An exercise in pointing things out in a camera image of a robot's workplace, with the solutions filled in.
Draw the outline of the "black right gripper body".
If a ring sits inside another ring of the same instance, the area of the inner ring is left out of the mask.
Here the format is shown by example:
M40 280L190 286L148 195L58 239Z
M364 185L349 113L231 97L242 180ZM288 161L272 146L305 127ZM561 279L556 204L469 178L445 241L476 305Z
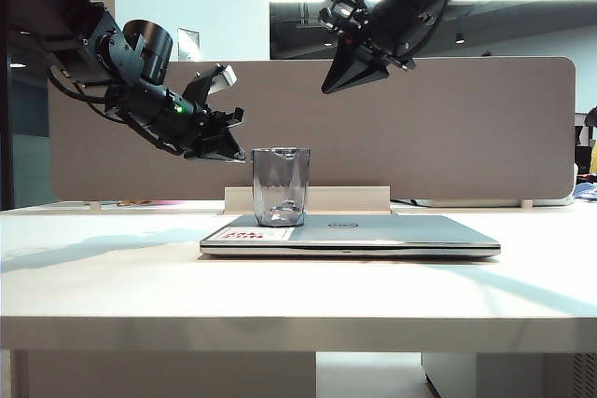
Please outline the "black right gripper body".
M380 0L369 6L367 0L355 0L355 66L413 69L415 54L439 26L447 4L448 0Z

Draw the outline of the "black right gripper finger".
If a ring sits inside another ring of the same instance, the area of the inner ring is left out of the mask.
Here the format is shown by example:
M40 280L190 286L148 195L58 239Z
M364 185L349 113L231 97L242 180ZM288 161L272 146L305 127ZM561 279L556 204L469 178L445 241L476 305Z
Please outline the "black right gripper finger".
M321 90L342 90L370 82L373 76L371 61L367 48L340 39Z
M331 94L383 80L388 76L389 72L383 63L363 62L353 55L337 55L323 81L322 92Z

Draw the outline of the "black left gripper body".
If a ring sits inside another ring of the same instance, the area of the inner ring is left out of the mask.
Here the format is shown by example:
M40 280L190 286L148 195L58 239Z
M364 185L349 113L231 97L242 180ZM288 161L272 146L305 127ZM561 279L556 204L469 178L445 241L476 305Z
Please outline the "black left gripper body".
M167 89L139 91L139 135L171 155L201 147L201 140L243 122L243 109L227 113L191 102Z

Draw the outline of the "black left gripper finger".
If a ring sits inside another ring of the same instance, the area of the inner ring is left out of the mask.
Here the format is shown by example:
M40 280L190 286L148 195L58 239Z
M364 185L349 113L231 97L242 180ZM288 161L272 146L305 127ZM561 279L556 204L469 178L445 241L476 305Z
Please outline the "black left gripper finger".
M201 140L202 156L243 156L244 151L228 129Z
M239 146L191 147L184 150L184 158L226 163L245 163L246 161L246 155Z

